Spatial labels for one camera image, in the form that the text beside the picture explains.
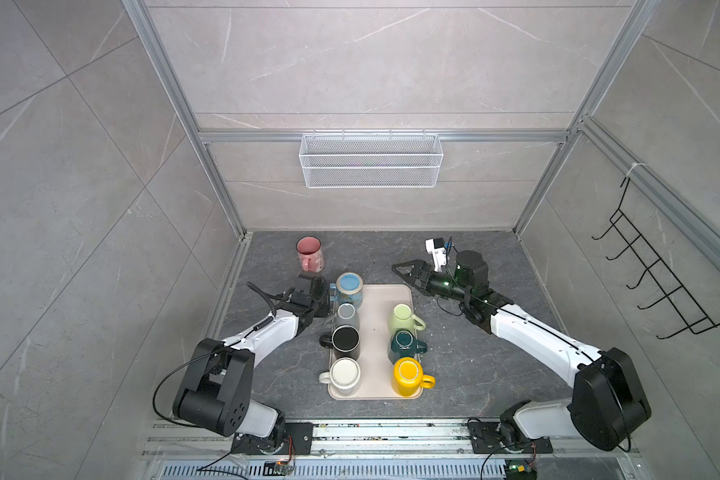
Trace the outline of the blue butterfly mug yellow inside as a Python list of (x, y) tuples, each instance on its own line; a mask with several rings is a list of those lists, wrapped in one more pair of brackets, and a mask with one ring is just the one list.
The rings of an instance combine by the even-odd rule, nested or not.
[(363, 302), (363, 285), (363, 280), (357, 273), (341, 274), (335, 282), (337, 302), (360, 308)]

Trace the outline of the light green mug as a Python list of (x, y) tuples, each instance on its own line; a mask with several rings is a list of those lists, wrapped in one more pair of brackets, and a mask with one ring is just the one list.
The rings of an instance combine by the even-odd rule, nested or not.
[(392, 315), (388, 321), (388, 330), (391, 335), (394, 335), (398, 330), (416, 332), (425, 329), (426, 323), (413, 313), (413, 309), (409, 305), (401, 303), (392, 310)]

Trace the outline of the pink mug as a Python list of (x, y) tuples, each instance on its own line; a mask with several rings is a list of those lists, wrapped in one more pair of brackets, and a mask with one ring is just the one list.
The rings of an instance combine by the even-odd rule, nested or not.
[(322, 243), (314, 236), (305, 236), (296, 244), (301, 269), (304, 272), (319, 273), (325, 266)]

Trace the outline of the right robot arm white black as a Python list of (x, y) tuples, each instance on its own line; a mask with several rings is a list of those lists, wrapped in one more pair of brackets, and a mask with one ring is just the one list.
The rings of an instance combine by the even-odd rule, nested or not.
[(569, 398), (521, 401), (506, 410), (497, 427), (505, 448), (519, 450), (540, 438), (577, 437), (612, 451), (651, 418), (627, 353), (582, 343), (527, 313), (490, 286), (489, 266), (479, 252), (459, 252), (453, 273), (421, 259), (397, 263), (392, 270), (421, 294), (458, 301), (472, 324), (522, 349), (571, 387)]

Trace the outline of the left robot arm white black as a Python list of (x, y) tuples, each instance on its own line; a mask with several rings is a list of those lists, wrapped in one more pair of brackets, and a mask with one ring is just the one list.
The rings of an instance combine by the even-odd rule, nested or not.
[(330, 282), (302, 273), (297, 285), (270, 294), (249, 282), (247, 287), (266, 303), (266, 316), (223, 340), (200, 341), (189, 361), (171, 373), (184, 372), (172, 404), (172, 415), (154, 413), (183, 427), (198, 427), (224, 437), (249, 435), (275, 446), (285, 435), (284, 414), (251, 399), (254, 369), (281, 345), (299, 336), (315, 318), (331, 310)]

